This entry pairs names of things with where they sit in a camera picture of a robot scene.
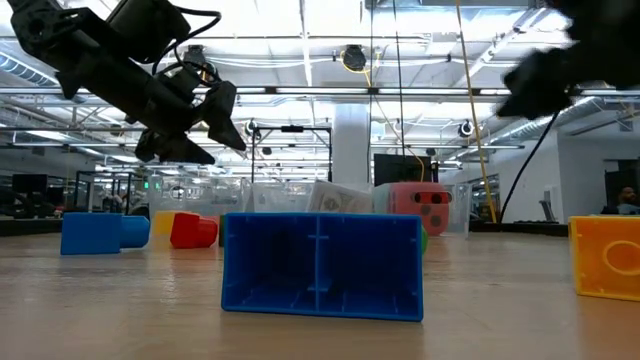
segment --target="black cable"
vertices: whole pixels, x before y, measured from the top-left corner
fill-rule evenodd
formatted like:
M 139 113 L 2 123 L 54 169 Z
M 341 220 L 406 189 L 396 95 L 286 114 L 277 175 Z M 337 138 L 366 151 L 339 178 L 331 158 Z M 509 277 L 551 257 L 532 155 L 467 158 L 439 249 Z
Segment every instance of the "black cable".
M 182 43 L 184 43 L 187 40 L 193 39 L 194 37 L 202 34 L 203 32 L 213 28 L 214 26 L 216 26 L 216 24 L 218 24 L 220 22 L 220 20 L 222 20 L 222 14 L 219 11 L 193 10 L 193 9 L 182 8 L 182 7 L 179 7 L 179 6 L 176 6 L 176 9 L 178 9 L 183 14 L 194 15 L 194 16 L 213 16 L 213 17 L 215 17 L 215 19 L 213 19 L 207 25 L 204 25 L 204 26 L 198 28 L 197 30 L 190 32 L 189 35 L 187 35 L 186 39 L 181 40 L 181 41 L 177 41 L 176 40 L 176 41 L 173 42 L 173 44 L 169 45 L 164 50 L 164 52 L 162 53 L 162 56 L 160 56 L 158 61 L 153 63 L 153 67 L 151 68 L 151 75 L 155 75 L 158 72 L 158 66 L 160 66 L 160 61 L 165 56 L 167 56 L 167 54 L 169 54 L 172 51 L 175 51 L 177 53 L 178 46 L 180 46 Z
M 533 159 L 533 156 L 538 151 L 538 148 L 540 147 L 540 145 L 542 145 L 542 142 L 547 137 L 547 134 L 553 127 L 553 124 L 556 122 L 556 119 L 558 118 L 559 115 L 560 115 L 560 111 L 553 114 L 551 121 L 549 121 L 549 124 L 547 124 L 547 127 L 544 129 L 544 132 L 540 136 L 540 139 L 538 139 L 536 146 L 533 148 L 533 150 L 531 151 L 531 154 L 529 154 L 529 157 L 527 157 L 527 160 L 524 162 L 524 164 L 522 164 L 520 171 L 518 171 L 518 175 L 516 175 L 516 179 L 513 181 L 513 184 L 511 185 L 511 189 L 509 189 L 509 195 L 507 195 L 507 199 L 505 200 L 504 206 L 502 207 L 502 211 L 500 212 L 500 220 L 498 221 L 498 224 L 502 224 L 502 220 L 504 219 L 504 214 L 507 211 L 507 206 L 509 205 L 509 201 L 511 200 L 511 197 L 513 196 L 513 193 L 516 190 L 516 186 L 518 185 L 518 181 L 520 181 L 520 177 L 524 173 L 524 170 L 527 168 L 527 165 L 529 165 L 529 162 L 531 161 L 531 159 Z
M 370 61 L 371 61 L 371 73 L 369 75 L 370 79 L 369 81 L 371 82 L 371 84 L 373 85 L 373 11 L 375 10 L 375 5 L 372 3 L 371 4 L 371 55 L 370 55 Z M 373 93 L 369 94 L 369 138 L 367 139 L 367 179 L 369 179 L 369 182 L 373 182 L 373 178 L 371 176 L 371 129 L 372 129 L 372 124 L 373 124 Z
M 404 101 L 402 99 L 402 66 L 400 64 L 400 35 L 398 34 L 398 15 L 396 11 L 396 0 L 393 0 L 393 21 L 396 27 L 396 51 L 398 52 L 398 90 L 400 92 L 400 133 L 402 140 L 402 157 L 403 163 L 406 167 L 406 150 L 404 142 Z

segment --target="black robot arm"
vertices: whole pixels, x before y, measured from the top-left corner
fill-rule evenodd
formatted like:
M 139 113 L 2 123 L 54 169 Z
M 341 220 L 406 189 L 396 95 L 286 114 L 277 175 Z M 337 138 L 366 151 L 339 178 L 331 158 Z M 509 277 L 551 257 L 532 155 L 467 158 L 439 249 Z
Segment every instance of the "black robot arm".
M 204 101 L 195 106 L 201 64 L 181 62 L 169 77 L 167 71 L 152 76 L 134 62 L 157 64 L 168 49 L 192 36 L 179 8 L 168 0 L 123 0 L 106 21 L 88 8 L 61 9 L 55 0 L 9 0 L 9 5 L 20 45 L 58 70 L 67 99 L 84 87 L 126 113 L 128 122 L 148 128 L 136 148 L 141 160 L 158 155 L 161 161 L 213 164 L 213 157 L 185 134 L 201 121 L 209 125 L 209 138 L 246 149 L 231 122 L 233 84 L 216 74 L 214 83 L 206 83 L 211 90 Z
M 639 0 L 556 0 L 549 5 L 572 20 L 567 49 L 535 51 L 504 77 L 511 96 L 499 116 L 530 120 L 572 104 L 580 86 L 606 82 L 618 89 L 640 84 L 640 44 L 635 39 Z

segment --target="table surface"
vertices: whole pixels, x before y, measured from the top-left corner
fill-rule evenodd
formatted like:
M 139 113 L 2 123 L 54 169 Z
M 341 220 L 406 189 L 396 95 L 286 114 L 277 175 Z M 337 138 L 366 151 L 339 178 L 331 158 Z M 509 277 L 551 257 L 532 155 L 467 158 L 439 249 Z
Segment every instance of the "table surface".
M 0 358 L 640 359 L 640 303 L 578 297 L 568 241 L 436 239 L 421 324 L 226 313 L 223 253 L 58 255 L 0 239 Z

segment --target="computer screen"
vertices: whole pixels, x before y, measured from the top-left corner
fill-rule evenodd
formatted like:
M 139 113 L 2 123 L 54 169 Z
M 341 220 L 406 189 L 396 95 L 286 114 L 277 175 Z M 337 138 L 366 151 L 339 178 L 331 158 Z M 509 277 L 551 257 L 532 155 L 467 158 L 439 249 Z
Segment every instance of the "computer screen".
M 374 154 L 375 186 L 405 182 L 405 181 L 433 181 L 431 171 L 431 157 L 421 156 L 424 162 L 424 179 L 421 179 L 422 165 L 414 156 Z
M 41 193 L 47 192 L 48 177 L 44 174 L 13 174 L 11 189 L 17 193 Z
M 48 188 L 46 201 L 54 206 L 64 205 L 64 188 Z

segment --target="orange block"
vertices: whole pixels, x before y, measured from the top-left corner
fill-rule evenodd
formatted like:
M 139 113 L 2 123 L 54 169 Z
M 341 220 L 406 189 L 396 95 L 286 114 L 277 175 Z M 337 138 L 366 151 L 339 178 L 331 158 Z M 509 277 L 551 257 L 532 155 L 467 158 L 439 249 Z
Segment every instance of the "orange block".
M 572 217 L 570 236 L 579 295 L 640 301 L 640 217 Z

